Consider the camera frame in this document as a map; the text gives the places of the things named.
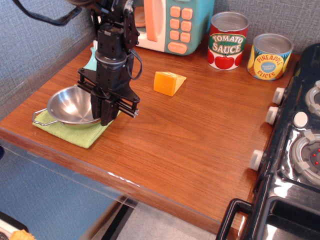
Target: green cloth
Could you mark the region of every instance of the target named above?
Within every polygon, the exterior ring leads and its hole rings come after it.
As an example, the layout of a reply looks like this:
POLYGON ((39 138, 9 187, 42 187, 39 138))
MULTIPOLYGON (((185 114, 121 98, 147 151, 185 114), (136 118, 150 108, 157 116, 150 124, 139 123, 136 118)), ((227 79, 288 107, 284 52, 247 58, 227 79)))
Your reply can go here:
MULTIPOLYGON (((47 110, 36 116, 35 120, 40 123, 50 123, 55 121, 55 119, 48 113, 47 110)), ((72 128, 70 126, 61 124, 61 122, 56 122, 47 126, 41 126, 40 124, 34 122, 32 124, 60 139, 87 149, 95 142, 95 140, 97 140, 97 138, 112 122, 113 121, 109 122, 107 126, 96 124, 88 128, 72 128)))

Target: metal bowl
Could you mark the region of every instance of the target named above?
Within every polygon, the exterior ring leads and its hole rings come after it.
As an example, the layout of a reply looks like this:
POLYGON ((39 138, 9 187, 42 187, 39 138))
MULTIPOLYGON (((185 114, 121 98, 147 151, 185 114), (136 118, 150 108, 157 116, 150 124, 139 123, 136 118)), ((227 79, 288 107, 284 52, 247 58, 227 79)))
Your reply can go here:
POLYGON ((90 94, 77 86, 64 88, 52 95, 46 105, 46 110, 56 121, 50 123, 33 122, 42 126, 61 122, 78 129, 92 127, 100 123, 101 119, 93 118, 90 99, 90 94))

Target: can lid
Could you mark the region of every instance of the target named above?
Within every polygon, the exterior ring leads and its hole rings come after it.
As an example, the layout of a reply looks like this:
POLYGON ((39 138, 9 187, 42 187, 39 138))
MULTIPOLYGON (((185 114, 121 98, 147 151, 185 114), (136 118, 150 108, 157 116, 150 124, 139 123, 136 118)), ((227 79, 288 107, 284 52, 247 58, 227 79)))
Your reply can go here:
POLYGON ((275 33, 264 33, 253 39, 253 45, 267 54, 285 54, 293 50, 294 44, 285 36, 275 33))
POLYGON ((222 11, 213 15, 211 24, 221 32, 240 31, 249 26, 249 19, 235 11, 222 11))

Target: black handle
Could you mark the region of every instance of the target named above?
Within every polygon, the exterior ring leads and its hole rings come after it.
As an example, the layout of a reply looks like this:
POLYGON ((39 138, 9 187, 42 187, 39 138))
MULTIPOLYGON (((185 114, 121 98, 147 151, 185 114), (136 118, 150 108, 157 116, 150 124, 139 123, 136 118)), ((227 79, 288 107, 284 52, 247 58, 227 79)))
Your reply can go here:
POLYGON ((248 217, 247 217, 247 222, 248 222, 248 219, 250 218, 253 208, 254 208, 254 205, 247 201, 243 201, 238 198, 231 200, 228 208, 225 211, 220 229, 216 235, 216 240, 227 239, 232 222, 234 221, 234 218, 237 212, 248 214, 248 217))

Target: tomato sauce can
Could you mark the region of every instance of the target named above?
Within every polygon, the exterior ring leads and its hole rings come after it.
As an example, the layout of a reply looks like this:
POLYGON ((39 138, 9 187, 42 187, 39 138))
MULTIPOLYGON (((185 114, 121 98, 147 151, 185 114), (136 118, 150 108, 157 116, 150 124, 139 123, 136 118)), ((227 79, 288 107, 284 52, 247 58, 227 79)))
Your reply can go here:
POLYGON ((257 79, 272 81, 286 71, 294 44, 285 36, 264 33, 253 39, 248 72, 257 79))
POLYGON ((235 11, 219 12, 211 18, 207 60, 220 70, 232 70, 241 64, 249 19, 235 11))

